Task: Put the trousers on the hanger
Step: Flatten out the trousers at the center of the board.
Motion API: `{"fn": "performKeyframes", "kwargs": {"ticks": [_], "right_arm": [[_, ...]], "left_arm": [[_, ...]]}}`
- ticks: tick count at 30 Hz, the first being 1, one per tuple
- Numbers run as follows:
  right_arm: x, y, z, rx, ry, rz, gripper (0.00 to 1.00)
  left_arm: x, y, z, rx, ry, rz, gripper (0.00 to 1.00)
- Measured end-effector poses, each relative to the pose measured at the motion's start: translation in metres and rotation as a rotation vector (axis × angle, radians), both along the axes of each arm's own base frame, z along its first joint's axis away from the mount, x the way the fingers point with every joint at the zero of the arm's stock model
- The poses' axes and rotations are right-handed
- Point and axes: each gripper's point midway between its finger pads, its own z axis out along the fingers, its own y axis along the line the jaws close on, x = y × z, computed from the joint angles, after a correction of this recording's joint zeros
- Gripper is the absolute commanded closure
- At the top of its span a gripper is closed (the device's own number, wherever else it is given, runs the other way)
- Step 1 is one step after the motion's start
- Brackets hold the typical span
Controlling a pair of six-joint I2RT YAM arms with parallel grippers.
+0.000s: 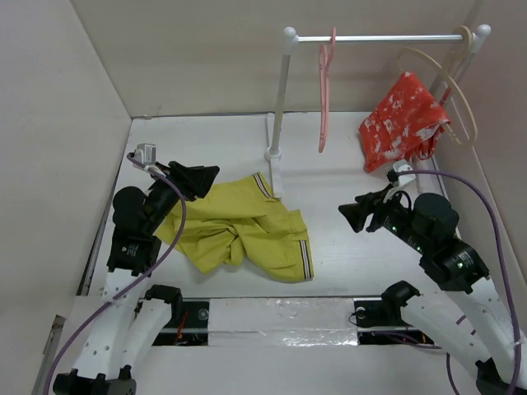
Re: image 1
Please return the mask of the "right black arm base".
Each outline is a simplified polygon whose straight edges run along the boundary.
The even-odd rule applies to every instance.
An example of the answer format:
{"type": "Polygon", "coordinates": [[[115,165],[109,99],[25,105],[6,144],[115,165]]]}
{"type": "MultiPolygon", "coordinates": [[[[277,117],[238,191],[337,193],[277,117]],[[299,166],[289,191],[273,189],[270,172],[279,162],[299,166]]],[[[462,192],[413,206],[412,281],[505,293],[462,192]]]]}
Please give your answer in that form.
{"type": "Polygon", "coordinates": [[[425,333],[405,323],[401,318],[383,313],[381,307],[380,297],[353,300],[353,312],[349,314],[348,322],[357,330],[359,345],[406,344],[420,349],[440,349],[425,333]]]}

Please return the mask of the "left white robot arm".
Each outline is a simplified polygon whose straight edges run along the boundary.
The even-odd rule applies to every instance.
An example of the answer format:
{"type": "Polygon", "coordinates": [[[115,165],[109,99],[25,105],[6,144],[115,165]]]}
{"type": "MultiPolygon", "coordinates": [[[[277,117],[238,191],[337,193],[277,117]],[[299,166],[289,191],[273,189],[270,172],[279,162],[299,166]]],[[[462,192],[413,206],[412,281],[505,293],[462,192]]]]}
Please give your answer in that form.
{"type": "Polygon", "coordinates": [[[103,304],[66,340],[52,366],[83,332],[90,329],[82,351],[71,370],[49,371],[44,392],[54,394],[134,394],[133,377],[159,331],[183,318],[180,289],[148,281],[164,262],[183,233],[180,225],[168,249],[161,250],[155,233],[170,211],[204,198],[220,169],[218,166],[181,165],[171,161],[148,165],[131,160],[154,180],[147,191],[121,188],[113,197],[114,231],[103,288],[103,304]]]}

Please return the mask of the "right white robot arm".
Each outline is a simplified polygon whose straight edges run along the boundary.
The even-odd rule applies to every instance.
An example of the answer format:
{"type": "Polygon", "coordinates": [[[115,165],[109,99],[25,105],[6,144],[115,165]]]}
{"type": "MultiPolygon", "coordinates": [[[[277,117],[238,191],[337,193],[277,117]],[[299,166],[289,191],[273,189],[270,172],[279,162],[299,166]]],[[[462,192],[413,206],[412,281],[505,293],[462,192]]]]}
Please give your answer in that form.
{"type": "Polygon", "coordinates": [[[461,310],[473,327],[466,333],[455,320],[432,307],[408,281],[397,281],[378,300],[362,302],[353,313],[360,328],[405,323],[428,335],[475,379],[481,394],[524,394],[526,368],[515,360],[512,319],[497,295],[477,251],[459,239],[458,213],[435,193],[423,193],[408,206],[404,191],[389,188],[339,206],[355,232],[385,228],[420,254],[419,266],[461,310]]]}

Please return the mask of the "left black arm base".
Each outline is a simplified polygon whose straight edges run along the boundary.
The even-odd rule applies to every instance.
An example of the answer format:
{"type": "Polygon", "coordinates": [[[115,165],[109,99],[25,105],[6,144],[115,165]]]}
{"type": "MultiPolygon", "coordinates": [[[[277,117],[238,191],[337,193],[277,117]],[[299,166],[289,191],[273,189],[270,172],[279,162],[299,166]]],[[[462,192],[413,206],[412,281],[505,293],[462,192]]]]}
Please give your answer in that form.
{"type": "Polygon", "coordinates": [[[206,346],[210,300],[186,299],[180,315],[169,321],[153,346],[206,346]]]}

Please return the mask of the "yellow-green trousers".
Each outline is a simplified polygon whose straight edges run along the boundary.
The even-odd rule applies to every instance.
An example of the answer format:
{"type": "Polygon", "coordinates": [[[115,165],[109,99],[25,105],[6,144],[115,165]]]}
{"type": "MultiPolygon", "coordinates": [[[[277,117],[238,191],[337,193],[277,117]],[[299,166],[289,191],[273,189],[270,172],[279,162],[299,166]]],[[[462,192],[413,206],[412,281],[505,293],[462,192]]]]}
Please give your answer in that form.
{"type": "Polygon", "coordinates": [[[261,173],[177,203],[155,235],[174,244],[202,274],[222,264],[238,267],[244,259],[276,281],[309,281],[315,274],[301,212],[276,199],[261,173]]]}

